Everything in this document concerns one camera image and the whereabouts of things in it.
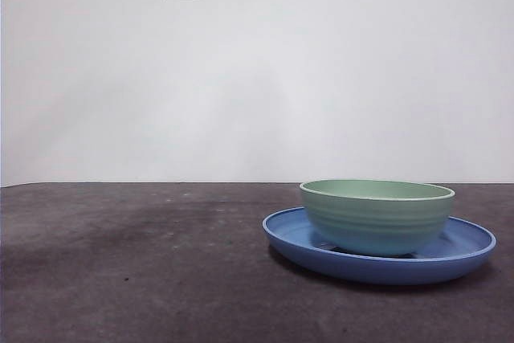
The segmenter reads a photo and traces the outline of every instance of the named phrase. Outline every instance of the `table surface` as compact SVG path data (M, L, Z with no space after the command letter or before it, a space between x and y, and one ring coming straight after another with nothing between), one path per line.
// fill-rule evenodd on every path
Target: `table surface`
M445 184L492 231L444 284L331 279L269 247L297 184L44 183L2 189L2 335L19 342L511 342L514 184Z

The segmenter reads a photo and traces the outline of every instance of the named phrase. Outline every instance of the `white wall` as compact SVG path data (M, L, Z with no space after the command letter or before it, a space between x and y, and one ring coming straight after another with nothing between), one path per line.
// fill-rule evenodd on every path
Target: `white wall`
M2 184L514 182L514 0L2 0Z

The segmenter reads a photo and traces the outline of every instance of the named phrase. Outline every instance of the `plate rim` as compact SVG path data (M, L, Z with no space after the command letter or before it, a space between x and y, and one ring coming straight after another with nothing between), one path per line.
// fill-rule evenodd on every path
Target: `plate rim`
M270 228L267 226L267 222L271 220L274 217L277 217L281 214L287 213L287 212L293 212L296 210L305 210L304 206L297 206L294 208L288 208L288 209L282 209L275 213L269 214L264 218L263 220L263 229L268 233L269 235L273 236L274 238L282 241L283 243L287 243L289 245L295 246L295 247L301 247L306 250L319 252L319 253L328 253L330 255L340 256L340 257L349 257L352 259L363 259L363 260L372 260L372 261L387 261L387 262L403 262L403 263L426 263L426 262L441 262L441 261L452 261L452 260L461 260L461 259L469 259L473 258L479 255L483 255L485 253L488 253L492 251L496 246L496 237L490 232L488 229L472 223L471 221L463 220L461 218L456 218L453 216L449 216L448 218L454 221L457 221L459 223L465 223L467 225L471 225L472 227L478 228L480 231L484 232L486 235L488 235L491 238L491 242L482 249L479 249L478 251L474 251L471 253L467 253L464 255L455 255L455 256L448 256L448 257L434 257L434 258L413 258L413 259L400 259L398 257L381 257L381 256L366 256L366 255L354 255L351 253L345 253L345 252L334 252L334 251L327 251L326 249L316 248L316 247L308 247L305 245L299 245L296 243L291 243L290 241L287 241L285 239L280 238L275 232L271 231Z

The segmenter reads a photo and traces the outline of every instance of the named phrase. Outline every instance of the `green bowl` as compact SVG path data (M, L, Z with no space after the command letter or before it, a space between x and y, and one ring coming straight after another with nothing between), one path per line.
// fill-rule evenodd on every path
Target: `green bowl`
M307 216L327 241L362 255L394 256L434 239L455 192L413 182L323 180L300 185Z

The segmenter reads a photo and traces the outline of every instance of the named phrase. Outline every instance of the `blue plate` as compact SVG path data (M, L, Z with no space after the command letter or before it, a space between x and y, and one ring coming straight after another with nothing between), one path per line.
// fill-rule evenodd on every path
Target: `blue plate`
M423 249L399 257L354 255L325 242L304 208L270 214L263 228L271 245L310 270L373 284L428 284L456 279L482 265L496 245L482 227L450 217L439 237Z

